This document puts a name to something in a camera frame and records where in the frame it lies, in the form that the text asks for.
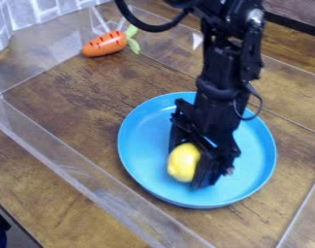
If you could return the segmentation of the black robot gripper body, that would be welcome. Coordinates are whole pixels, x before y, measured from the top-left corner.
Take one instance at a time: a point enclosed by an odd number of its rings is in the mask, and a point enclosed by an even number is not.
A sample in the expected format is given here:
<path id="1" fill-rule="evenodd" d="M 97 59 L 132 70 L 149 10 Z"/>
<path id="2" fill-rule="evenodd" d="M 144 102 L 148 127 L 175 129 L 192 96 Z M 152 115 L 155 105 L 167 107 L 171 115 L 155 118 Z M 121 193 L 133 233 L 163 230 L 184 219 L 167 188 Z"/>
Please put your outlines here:
<path id="1" fill-rule="evenodd" d="M 195 102 L 176 99 L 176 112 L 172 119 L 183 117 L 195 130 L 196 146 L 203 150 L 219 149 L 240 156 L 240 148 L 234 138 L 250 92 L 242 84 L 216 86 L 207 79 L 196 80 Z"/>

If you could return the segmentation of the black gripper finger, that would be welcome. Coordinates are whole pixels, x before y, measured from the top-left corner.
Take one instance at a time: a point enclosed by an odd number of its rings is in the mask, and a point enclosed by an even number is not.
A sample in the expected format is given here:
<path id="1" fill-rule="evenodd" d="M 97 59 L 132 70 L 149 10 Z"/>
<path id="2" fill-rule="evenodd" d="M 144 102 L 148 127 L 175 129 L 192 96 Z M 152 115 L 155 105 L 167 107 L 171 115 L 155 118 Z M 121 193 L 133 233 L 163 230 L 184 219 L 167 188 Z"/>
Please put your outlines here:
<path id="1" fill-rule="evenodd" d="M 234 152 L 219 149 L 203 150 L 191 187 L 200 189 L 215 185 L 223 175 L 230 175 L 234 172 L 235 158 Z"/>
<path id="2" fill-rule="evenodd" d="M 172 119 L 169 151 L 173 151 L 184 143 L 197 144 L 195 130 L 187 119 L 177 117 Z"/>

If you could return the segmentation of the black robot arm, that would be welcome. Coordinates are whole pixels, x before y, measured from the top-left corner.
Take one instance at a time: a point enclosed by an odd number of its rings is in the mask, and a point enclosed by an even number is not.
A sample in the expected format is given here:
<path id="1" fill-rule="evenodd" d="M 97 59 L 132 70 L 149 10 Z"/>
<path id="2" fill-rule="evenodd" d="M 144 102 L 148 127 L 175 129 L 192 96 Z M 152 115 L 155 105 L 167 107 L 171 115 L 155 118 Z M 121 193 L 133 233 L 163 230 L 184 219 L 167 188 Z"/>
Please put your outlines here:
<path id="1" fill-rule="evenodd" d="M 242 150 L 234 138 L 256 90 L 251 82 L 263 67 L 260 41 L 264 27 L 262 0 L 165 0 L 201 20 L 204 66 L 192 103 L 176 100 L 169 148 L 187 142 L 200 158 L 191 179 L 195 189 L 212 186 L 232 173 Z"/>

